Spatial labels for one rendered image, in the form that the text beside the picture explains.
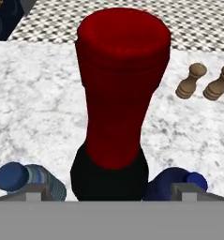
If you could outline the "clear blue capped plastic bottle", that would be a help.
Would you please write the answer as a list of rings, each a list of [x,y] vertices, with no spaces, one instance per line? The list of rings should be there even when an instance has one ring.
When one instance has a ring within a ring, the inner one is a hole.
[[[0,167],[0,189],[16,193],[27,184],[47,184],[55,201],[63,202],[67,197],[66,186],[41,165],[12,161]]]

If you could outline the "dark blue plastic bottle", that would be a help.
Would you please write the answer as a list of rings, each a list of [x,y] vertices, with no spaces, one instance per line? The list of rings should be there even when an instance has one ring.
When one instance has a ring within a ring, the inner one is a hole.
[[[179,167],[170,167],[148,183],[142,199],[144,201],[169,201],[172,198],[173,183],[194,183],[203,190],[208,189],[207,181],[200,173],[189,172]]]

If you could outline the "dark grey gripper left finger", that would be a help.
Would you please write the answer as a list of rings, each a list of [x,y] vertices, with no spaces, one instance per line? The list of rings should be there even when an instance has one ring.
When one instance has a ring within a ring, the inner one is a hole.
[[[50,202],[52,200],[49,185],[37,183],[28,184],[16,193],[0,197],[0,202]]]

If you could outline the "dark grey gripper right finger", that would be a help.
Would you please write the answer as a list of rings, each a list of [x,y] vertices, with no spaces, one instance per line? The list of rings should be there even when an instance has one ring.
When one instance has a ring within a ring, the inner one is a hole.
[[[206,192],[194,183],[173,183],[172,200],[180,202],[224,202],[224,197]]]

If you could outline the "red capped black bottle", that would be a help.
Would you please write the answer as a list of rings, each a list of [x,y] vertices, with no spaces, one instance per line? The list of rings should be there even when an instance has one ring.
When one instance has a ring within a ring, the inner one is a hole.
[[[80,201],[138,201],[149,174],[142,123],[170,60],[171,32],[146,11],[114,7],[85,17],[77,35],[88,125],[72,190]]]

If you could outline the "brown wooden pepper mill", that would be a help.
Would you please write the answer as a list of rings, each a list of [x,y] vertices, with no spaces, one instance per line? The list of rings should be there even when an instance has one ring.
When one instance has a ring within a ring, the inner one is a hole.
[[[189,67],[188,76],[180,81],[175,94],[182,99],[190,98],[197,87],[197,80],[204,76],[207,72],[207,67],[201,63],[194,63]]]
[[[218,100],[224,94],[224,67],[221,69],[219,77],[210,82],[203,90],[203,95],[209,100]]]

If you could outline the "dark blue cabinet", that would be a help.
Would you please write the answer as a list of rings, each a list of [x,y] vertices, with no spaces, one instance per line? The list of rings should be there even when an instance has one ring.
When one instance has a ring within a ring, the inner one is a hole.
[[[0,0],[0,41],[7,41],[23,16],[37,0]]]

